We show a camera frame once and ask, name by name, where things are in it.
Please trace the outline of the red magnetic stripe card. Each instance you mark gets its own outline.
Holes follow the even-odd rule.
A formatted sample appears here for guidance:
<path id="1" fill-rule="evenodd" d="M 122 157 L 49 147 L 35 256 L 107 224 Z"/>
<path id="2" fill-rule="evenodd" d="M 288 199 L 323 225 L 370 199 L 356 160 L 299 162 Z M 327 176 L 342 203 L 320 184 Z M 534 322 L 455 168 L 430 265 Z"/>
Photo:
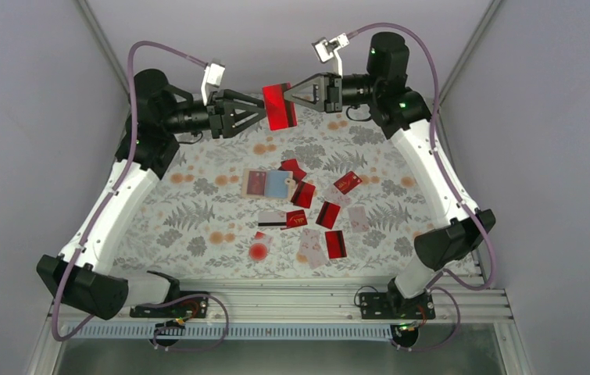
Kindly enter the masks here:
<path id="1" fill-rule="evenodd" d="M 297 127 L 294 104 L 284 98 L 284 93 L 291 88 L 290 83 L 274 84 L 262 89 L 266 117 L 271 131 Z"/>

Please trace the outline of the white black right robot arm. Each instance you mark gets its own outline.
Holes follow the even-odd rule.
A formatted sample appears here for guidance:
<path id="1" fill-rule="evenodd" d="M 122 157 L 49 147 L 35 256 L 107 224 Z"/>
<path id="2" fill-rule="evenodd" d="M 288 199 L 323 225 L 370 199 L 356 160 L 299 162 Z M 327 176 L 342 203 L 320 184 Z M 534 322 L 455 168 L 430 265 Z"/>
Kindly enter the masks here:
<path id="1" fill-rule="evenodd" d="M 330 73 L 317 73 L 284 93 L 284 99 L 321 113 L 365 105 L 370 118 L 406 161 L 431 211 L 433 228 L 413 241 L 414 254 L 387 286 L 386 306 L 405 318 L 448 266 L 474 251 L 494 227 L 490 209 L 480 209 L 465 191 L 439 143 L 424 98 L 407 85 L 409 47 L 405 38 L 379 32 L 370 39 L 365 74 L 345 75 L 340 51 L 347 34 L 313 43 L 317 58 L 331 62 Z"/>

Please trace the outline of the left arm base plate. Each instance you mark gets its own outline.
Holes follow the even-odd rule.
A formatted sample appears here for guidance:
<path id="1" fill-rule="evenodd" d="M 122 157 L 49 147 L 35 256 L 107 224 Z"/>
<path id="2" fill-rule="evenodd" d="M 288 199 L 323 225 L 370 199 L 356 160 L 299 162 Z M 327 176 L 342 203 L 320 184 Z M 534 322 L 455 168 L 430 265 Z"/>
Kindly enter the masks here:
<path id="1" fill-rule="evenodd" d="M 205 291 L 179 291 L 166 300 L 163 307 L 138 305 L 130 309 L 132 318 L 191 319 L 205 318 L 209 305 L 209 295 Z"/>

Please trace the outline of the red VIP card small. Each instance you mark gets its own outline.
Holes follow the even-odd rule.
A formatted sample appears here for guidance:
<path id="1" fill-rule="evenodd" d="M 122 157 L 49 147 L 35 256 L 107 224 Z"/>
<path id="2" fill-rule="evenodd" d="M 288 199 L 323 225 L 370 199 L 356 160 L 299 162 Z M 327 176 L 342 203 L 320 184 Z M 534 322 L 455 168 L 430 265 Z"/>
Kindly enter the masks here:
<path id="1" fill-rule="evenodd" d="M 343 195 L 347 195 L 357 186 L 361 185 L 363 179 L 357 175 L 354 171 L 347 172 L 344 176 L 340 177 L 334 182 L 334 186 Z"/>

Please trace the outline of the beige leather card holder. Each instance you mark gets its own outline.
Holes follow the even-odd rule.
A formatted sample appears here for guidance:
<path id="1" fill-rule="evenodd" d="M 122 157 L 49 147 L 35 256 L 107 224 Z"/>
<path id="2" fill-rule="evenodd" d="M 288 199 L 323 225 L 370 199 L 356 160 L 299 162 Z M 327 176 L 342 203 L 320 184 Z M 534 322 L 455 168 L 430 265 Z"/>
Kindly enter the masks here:
<path id="1" fill-rule="evenodd" d="M 296 182 L 292 179 L 292 172 L 282 170 L 264 170 L 266 171 L 266 189 L 264 196 L 247 195 L 246 179 L 250 170 L 246 169 L 242 177 L 241 196 L 243 198 L 264 198 L 288 200 L 295 191 Z"/>

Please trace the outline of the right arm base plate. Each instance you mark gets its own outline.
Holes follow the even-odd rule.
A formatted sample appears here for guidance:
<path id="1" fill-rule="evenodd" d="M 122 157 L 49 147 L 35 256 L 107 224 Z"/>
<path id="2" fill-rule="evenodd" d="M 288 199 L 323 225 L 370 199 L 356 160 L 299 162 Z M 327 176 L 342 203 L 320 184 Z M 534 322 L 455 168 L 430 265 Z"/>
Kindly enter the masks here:
<path id="1" fill-rule="evenodd" d="M 364 320 L 432 320 L 436 317 L 432 296 L 426 293 L 402 298 L 395 293 L 362 292 L 358 305 Z"/>

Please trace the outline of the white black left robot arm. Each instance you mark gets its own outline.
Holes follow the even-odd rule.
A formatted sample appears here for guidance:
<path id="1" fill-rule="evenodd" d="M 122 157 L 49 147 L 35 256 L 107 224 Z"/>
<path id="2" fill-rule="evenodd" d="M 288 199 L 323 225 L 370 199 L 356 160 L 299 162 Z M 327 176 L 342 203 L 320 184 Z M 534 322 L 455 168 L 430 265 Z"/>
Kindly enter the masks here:
<path id="1" fill-rule="evenodd" d="M 157 69 L 142 70 L 130 83 L 134 109 L 105 190 L 70 242 L 57 256 L 43 255 L 36 266 L 54 297 L 54 314 L 66 305 L 109 320 L 126 307 L 150 305 L 160 316 L 173 315 L 181 295 L 172 277 L 111 275 L 121 239 L 170 168 L 181 146 L 178 134 L 208 131 L 215 139 L 228 139 L 266 116 L 258 98 L 221 89 L 194 99 Z"/>

